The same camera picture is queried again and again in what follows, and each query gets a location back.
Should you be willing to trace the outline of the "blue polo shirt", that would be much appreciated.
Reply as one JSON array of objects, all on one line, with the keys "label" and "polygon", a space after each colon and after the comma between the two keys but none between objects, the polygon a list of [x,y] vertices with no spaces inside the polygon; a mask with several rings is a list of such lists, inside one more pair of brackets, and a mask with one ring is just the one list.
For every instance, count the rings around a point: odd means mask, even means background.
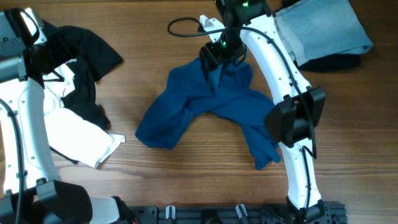
[{"label": "blue polo shirt", "polygon": [[136,138],[148,147],[173,149],[197,116],[213,113],[240,125],[257,169],[280,162],[278,144],[265,127],[275,104],[250,87],[252,67],[243,62],[205,69],[196,58],[169,71],[166,89],[144,114]]}]

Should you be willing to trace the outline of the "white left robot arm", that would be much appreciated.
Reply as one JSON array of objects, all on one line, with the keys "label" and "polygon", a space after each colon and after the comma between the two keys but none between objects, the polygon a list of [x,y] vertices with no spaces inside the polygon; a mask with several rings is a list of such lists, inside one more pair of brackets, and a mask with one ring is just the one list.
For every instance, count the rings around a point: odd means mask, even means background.
[{"label": "white left robot arm", "polygon": [[2,223],[117,223],[117,198],[90,197],[64,182],[51,152],[97,167],[125,138],[83,120],[61,102],[77,49],[45,36],[31,9],[1,12],[1,132],[6,175]]}]

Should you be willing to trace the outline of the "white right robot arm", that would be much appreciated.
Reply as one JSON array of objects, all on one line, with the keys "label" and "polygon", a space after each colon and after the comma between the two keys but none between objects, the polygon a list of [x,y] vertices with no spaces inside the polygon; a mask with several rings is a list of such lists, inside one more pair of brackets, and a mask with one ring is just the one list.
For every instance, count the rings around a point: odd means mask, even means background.
[{"label": "white right robot arm", "polygon": [[289,57],[265,1],[215,1],[221,19],[200,16],[199,32],[210,38],[200,54],[210,67],[233,62],[249,50],[261,69],[275,104],[266,116],[271,139],[279,144],[288,177],[287,203],[297,220],[323,216],[323,201],[315,180],[315,127],[325,102]]}]

